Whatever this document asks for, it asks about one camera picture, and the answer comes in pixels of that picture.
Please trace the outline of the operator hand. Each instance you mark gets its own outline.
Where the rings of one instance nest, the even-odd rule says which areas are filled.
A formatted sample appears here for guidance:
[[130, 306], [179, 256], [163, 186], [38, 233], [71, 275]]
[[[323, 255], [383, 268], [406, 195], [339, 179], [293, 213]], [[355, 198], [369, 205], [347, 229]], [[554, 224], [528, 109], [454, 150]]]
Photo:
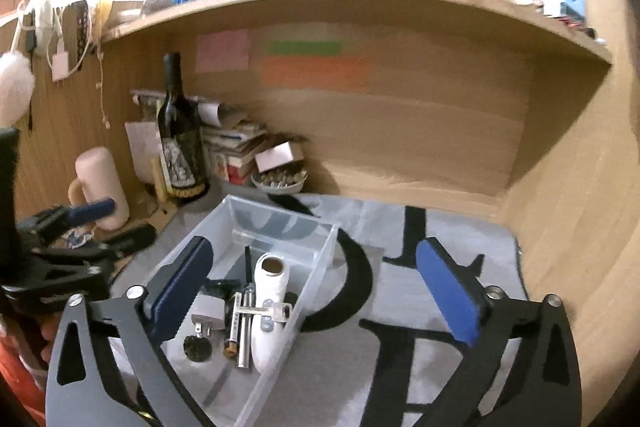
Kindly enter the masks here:
[[51, 358], [51, 352], [53, 348], [53, 343], [55, 340], [56, 332], [58, 331], [58, 324], [61, 321], [61, 314], [58, 312], [46, 315], [45, 317], [41, 317], [39, 320], [40, 323], [40, 333], [46, 344], [42, 348], [40, 355], [43, 361], [49, 363]]

